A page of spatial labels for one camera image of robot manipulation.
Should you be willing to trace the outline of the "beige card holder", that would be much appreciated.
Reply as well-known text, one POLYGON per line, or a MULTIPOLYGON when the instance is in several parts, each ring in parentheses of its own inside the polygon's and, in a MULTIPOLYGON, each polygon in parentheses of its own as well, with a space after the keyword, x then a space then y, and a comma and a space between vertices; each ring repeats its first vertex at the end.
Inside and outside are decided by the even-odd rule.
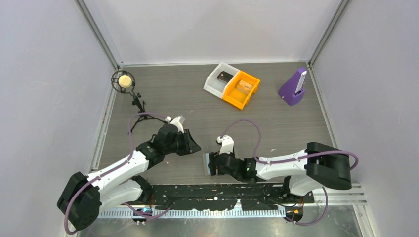
POLYGON ((204 170, 207 176, 214 176, 217 174, 217 169, 215 165, 216 155, 216 152, 205 153, 203 155, 204 170))

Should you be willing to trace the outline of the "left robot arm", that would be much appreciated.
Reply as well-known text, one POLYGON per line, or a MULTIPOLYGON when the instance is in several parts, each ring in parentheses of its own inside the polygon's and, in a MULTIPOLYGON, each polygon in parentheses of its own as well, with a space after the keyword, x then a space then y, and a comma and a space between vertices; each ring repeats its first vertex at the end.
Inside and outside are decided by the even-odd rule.
POLYGON ((154 190, 140 174, 161 163, 166 155, 184 156, 200 150, 188 129, 165 124, 118 162, 88 175, 73 174, 57 202, 65 216, 66 233, 86 229, 100 213, 120 204, 149 203, 154 190))

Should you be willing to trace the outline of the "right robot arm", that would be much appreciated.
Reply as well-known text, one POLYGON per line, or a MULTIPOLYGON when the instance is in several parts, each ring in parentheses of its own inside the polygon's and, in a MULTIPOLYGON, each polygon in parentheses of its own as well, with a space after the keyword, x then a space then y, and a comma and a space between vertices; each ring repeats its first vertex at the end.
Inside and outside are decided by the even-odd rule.
POLYGON ((207 166, 211 176, 230 175, 243 183, 257 183, 283 177, 280 191, 284 200, 296 202, 318 188, 350 190, 350 157, 354 154, 318 142, 309 142, 306 149, 277 156, 239 159, 234 152, 211 152, 207 166))

